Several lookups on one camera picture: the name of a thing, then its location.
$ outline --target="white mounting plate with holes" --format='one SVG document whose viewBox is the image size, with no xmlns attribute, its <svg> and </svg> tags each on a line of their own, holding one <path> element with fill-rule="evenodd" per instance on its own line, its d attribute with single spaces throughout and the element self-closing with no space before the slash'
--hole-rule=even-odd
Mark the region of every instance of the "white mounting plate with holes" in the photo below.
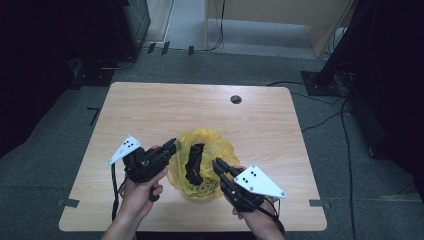
<svg viewBox="0 0 424 240">
<path fill-rule="evenodd" d="M 119 159 L 127 156 L 132 153 L 138 147 L 141 146 L 141 143 L 137 141 L 133 136 L 128 135 L 127 139 L 122 143 L 122 145 L 116 150 L 115 154 L 109 159 L 109 165 L 114 164 Z"/>
<path fill-rule="evenodd" d="M 234 182 L 251 193 L 286 198 L 286 193 L 256 165 L 252 165 L 240 173 L 234 178 Z"/>
</svg>

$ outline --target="gray carpet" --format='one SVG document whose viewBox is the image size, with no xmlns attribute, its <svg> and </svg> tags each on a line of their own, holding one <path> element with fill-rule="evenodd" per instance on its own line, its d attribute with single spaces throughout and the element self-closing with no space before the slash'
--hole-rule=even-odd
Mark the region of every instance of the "gray carpet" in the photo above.
<svg viewBox="0 0 424 240">
<path fill-rule="evenodd" d="M 319 71 L 324 61 L 170 50 L 142 52 L 116 71 L 113 81 L 264 86 L 277 81 L 302 83 L 300 71 Z M 340 112 L 344 99 L 311 99 L 305 87 L 278 84 L 293 93 L 302 129 Z M 38 124 L 31 137 L 1 159 L 0 239 L 98 239 L 99 232 L 62 232 L 58 228 L 68 197 L 108 88 L 68 90 Z M 424 205 L 412 177 L 387 160 L 372 159 L 355 116 L 344 113 L 353 173 L 353 212 L 357 239 L 423 239 Z M 287 239 L 353 239 L 349 208 L 347 144 L 340 114 L 303 131 L 328 228 L 288 232 Z"/>
</svg>

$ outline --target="yellow plastic bag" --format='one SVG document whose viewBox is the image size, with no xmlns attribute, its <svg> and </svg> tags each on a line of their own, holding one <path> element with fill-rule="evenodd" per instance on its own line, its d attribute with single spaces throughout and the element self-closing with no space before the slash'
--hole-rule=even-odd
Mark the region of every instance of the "yellow plastic bag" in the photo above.
<svg viewBox="0 0 424 240">
<path fill-rule="evenodd" d="M 201 128 L 183 132 L 177 141 L 177 153 L 169 160 L 168 165 L 167 177 L 171 185 L 193 200 L 211 200 L 221 197 L 223 193 L 219 187 L 220 179 L 213 171 L 212 160 L 219 157 L 230 166 L 240 165 L 231 143 L 223 139 L 217 130 Z M 186 169 L 186 166 L 189 163 L 190 150 L 194 145 L 199 144 L 204 144 L 200 161 L 202 181 L 193 184 L 193 181 L 189 181 L 186 176 L 187 172 L 191 172 Z"/>
</svg>

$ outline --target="wooden desk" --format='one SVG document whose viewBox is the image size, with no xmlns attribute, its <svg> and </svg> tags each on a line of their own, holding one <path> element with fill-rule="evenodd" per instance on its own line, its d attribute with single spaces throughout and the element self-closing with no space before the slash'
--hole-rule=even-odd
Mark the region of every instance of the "wooden desk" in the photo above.
<svg viewBox="0 0 424 240">
<path fill-rule="evenodd" d="M 230 97 L 238 95 L 240 104 Z M 59 227 L 63 231 L 105 231 L 111 223 L 113 189 L 107 160 L 128 134 L 145 148 L 183 131 L 213 128 L 229 140 L 244 166 L 257 164 L 287 193 L 280 219 L 288 231 L 321 231 L 327 226 L 290 92 L 286 88 L 114 83 L 81 164 Z M 124 177 L 116 166 L 117 181 Z M 143 220 L 142 231 L 248 231 L 231 214 L 225 198 L 187 200 L 164 178 L 164 192 Z"/>
<path fill-rule="evenodd" d="M 207 49 L 208 19 L 221 19 L 224 0 L 205 1 Z M 315 56 L 322 57 L 337 29 L 347 27 L 355 6 L 356 0 L 228 0 L 224 19 L 305 25 Z"/>
</svg>

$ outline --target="floor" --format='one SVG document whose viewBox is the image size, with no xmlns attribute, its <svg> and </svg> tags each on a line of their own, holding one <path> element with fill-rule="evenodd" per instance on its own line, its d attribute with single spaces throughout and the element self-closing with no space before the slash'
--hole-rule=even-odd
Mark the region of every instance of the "floor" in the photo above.
<svg viewBox="0 0 424 240">
<path fill-rule="evenodd" d="M 204 47 L 205 1 L 148 0 L 152 24 L 145 45 L 156 46 L 170 41 L 170 48 L 196 50 Z M 220 19 L 209 19 L 208 48 L 213 48 L 220 36 Z M 317 59 L 303 25 L 223 20 L 223 44 L 215 52 L 260 56 L 282 56 Z M 330 53 L 343 34 L 339 29 L 327 49 Z M 328 59 L 325 54 L 320 59 Z"/>
</svg>

